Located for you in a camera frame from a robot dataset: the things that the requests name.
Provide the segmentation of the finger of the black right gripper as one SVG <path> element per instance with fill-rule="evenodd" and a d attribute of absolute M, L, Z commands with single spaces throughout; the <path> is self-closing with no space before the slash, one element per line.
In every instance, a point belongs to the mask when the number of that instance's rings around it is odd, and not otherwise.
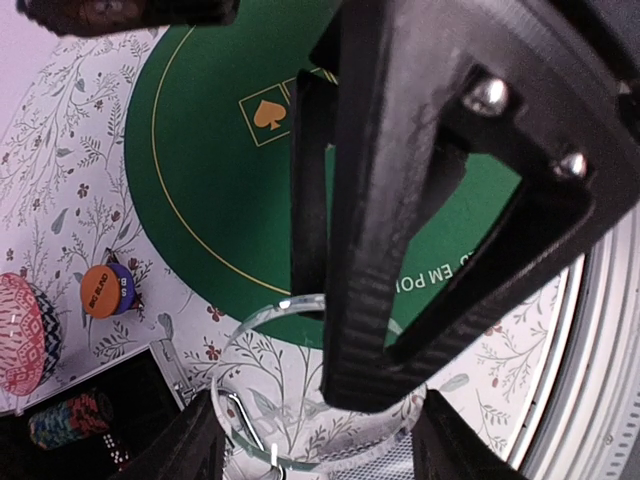
<path fill-rule="evenodd" d="M 328 258 L 326 150 L 334 144 L 338 87 L 301 70 L 292 96 L 290 287 L 293 296 L 325 289 Z"/>
<path fill-rule="evenodd" d="M 626 1 L 347 1 L 321 391 L 380 412 L 599 241 L 630 209 Z M 520 184 L 472 257 L 385 342 L 438 140 Z"/>

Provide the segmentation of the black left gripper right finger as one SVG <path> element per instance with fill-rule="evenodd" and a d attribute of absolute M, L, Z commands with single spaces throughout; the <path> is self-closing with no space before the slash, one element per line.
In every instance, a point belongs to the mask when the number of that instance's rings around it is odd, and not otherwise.
<path fill-rule="evenodd" d="M 437 390 L 427 391 L 412 429 L 414 477 L 439 480 L 525 480 L 500 459 Z"/>

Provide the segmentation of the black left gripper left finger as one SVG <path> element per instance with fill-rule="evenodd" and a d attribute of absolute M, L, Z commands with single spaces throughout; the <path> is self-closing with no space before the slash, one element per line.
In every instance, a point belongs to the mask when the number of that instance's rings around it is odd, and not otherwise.
<path fill-rule="evenodd" d="M 117 480 L 223 479 L 226 435 L 209 390 L 200 391 Z"/>

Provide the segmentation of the purple small blind button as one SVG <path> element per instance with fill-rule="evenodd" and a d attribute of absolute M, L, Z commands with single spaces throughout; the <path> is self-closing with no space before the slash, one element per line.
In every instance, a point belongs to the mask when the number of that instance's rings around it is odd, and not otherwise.
<path fill-rule="evenodd" d="M 136 299 L 135 282 L 129 269 L 119 263 L 108 263 L 107 266 L 116 274 L 120 301 L 114 314 L 120 315 L 133 308 Z"/>

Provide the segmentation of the orange big blind button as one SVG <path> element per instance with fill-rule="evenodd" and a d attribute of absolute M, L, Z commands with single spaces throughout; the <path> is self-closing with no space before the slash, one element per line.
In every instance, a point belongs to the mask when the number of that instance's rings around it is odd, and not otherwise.
<path fill-rule="evenodd" d="M 116 273 L 106 265 L 90 268 L 81 281 L 81 302 L 87 314 L 105 319 L 115 313 L 121 300 L 121 287 Z"/>

